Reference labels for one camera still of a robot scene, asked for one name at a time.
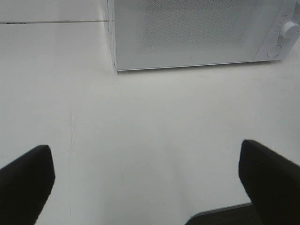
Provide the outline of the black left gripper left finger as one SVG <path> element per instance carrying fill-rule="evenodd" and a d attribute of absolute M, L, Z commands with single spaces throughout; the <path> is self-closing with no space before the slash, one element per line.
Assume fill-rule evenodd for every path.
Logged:
<path fill-rule="evenodd" d="M 55 182 L 51 149 L 39 145 L 0 170 L 0 223 L 34 225 Z"/>

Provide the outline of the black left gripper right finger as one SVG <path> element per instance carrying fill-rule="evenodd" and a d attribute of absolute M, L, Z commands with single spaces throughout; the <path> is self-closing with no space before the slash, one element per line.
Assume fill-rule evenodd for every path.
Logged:
<path fill-rule="evenodd" d="M 265 225 L 300 223 L 300 167 L 255 140 L 244 140 L 240 181 Z"/>

